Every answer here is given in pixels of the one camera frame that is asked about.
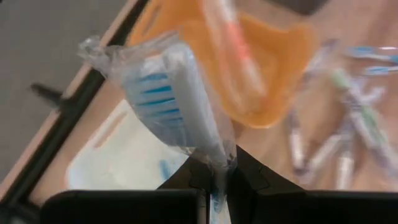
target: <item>plastic wrapper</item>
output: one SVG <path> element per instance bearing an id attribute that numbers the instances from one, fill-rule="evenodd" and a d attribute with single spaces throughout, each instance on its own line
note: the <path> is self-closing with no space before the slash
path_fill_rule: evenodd
<path id="1" fill-rule="evenodd" d="M 137 117 L 162 142 L 211 167 L 211 210 L 214 218 L 225 216 L 226 184 L 236 167 L 233 128 L 190 47 L 174 31 L 133 47 L 98 44 L 87 39 L 79 54 L 123 88 Z"/>

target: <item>orange plastic container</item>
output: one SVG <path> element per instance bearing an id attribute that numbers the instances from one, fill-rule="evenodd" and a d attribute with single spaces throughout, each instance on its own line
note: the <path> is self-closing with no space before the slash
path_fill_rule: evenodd
<path id="1" fill-rule="evenodd" d="M 152 0 L 134 26 L 127 45 L 140 44 L 164 32 L 178 30 L 219 94 L 224 110 L 246 126 L 266 128 L 287 113 L 295 87 L 318 47 L 318 40 L 308 24 L 279 30 L 243 12 L 239 13 L 239 19 L 267 85 L 266 97 L 260 99 L 259 106 L 250 113 L 242 113 L 235 107 L 223 85 L 215 46 L 196 1 Z"/>

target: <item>black frame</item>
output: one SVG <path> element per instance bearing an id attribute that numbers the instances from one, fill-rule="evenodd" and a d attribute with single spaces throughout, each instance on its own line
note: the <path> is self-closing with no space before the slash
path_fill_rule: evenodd
<path id="1" fill-rule="evenodd" d="M 138 0 L 136 2 L 108 45 L 124 45 L 148 1 Z M 39 221 L 40 208 L 29 201 L 29 195 L 103 83 L 104 78 L 100 72 L 91 69 L 69 99 L 71 104 L 68 109 L 60 110 L 60 116 L 55 124 L 6 192 L 0 203 L 0 216 L 2 216 L 0 220 L 17 217 L 27 223 Z"/>

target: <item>toothbrush head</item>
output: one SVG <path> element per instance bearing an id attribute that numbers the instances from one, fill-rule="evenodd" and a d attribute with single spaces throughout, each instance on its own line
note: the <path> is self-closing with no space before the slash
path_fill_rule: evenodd
<path id="1" fill-rule="evenodd" d="M 346 55 L 354 58 L 366 58 L 368 55 L 374 54 L 373 47 L 350 47 L 346 51 Z"/>
<path id="2" fill-rule="evenodd" d="M 391 55 L 390 60 L 393 63 L 398 63 L 398 55 Z"/>
<path id="3" fill-rule="evenodd" d="M 370 66 L 365 68 L 364 75 L 378 76 L 378 75 L 388 75 L 390 67 L 386 66 Z"/>

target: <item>table surface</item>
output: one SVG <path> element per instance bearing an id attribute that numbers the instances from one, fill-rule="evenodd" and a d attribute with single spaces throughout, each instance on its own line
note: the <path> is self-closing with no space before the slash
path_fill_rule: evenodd
<path id="1" fill-rule="evenodd" d="M 116 28 L 135 2 L 136 0 L 129 0 L 126 3 L 102 38 L 102 44 L 105 45 L 109 42 Z M 330 0 L 321 10 L 308 18 L 302 18 L 264 0 L 238 0 L 237 4 L 241 10 L 282 28 L 292 22 L 308 20 L 313 24 L 321 40 L 340 39 L 341 48 L 353 45 L 397 45 L 398 14 L 396 9 L 398 1 L 396 0 Z M 349 67 L 353 71 L 364 65 L 351 60 L 336 60 L 334 65 L 336 63 L 339 66 Z M 76 90 L 89 69 L 88 65 L 81 68 L 65 95 L 71 95 Z M 389 76 L 373 78 L 369 82 L 369 86 L 384 85 L 388 88 L 388 93 L 375 107 L 388 121 L 386 129 L 391 139 L 396 139 L 398 135 L 398 117 L 394 116 L 398 112 L 398 105 L 393 104 L 398 100 L 396 93 L 398 90 L 395 90 L 393 86 L 397 81 L 398 77 Z M 109 82 L 104 83 L 30 195 L 30 199 L 34 203 L 41 205 L 52 195 L 67 189 L 65 171 L 70 161 L 123 97 L 119 88 Z M 305 153 L 312 155 L 339 125 L 344 109 L 336 99 L 336 90 L 325 76 L 314 80 L 311 89 L 304 92 L 300 98 L 305 99 L 300 102 L 298 108 L 300 122 L 303 126 L 303 138 L 307 142 Z M 57 116 L 57 113 L 53 112 L 27 146 L 25 153 L 2 183 L 0 198 L 35 151 Z M 239 124 L 234 124 L 234 128 L 237 144 L 264 165 L 296 182 L 292 173 L 287 127 L 284 122 L 269 129 L 251 129 Z M 356 144 L 356 152 L 356 177 L 351 189 L 393 190 L 383 172 L 375 165 L 360 142 Z M 330 159 L 325 164 L 325 172 L 321 174 L 317 184 L 310 188 L 332 189 L 335 179 L 335 169 L 333 168 L 335 164 L 335 158 Z"/>

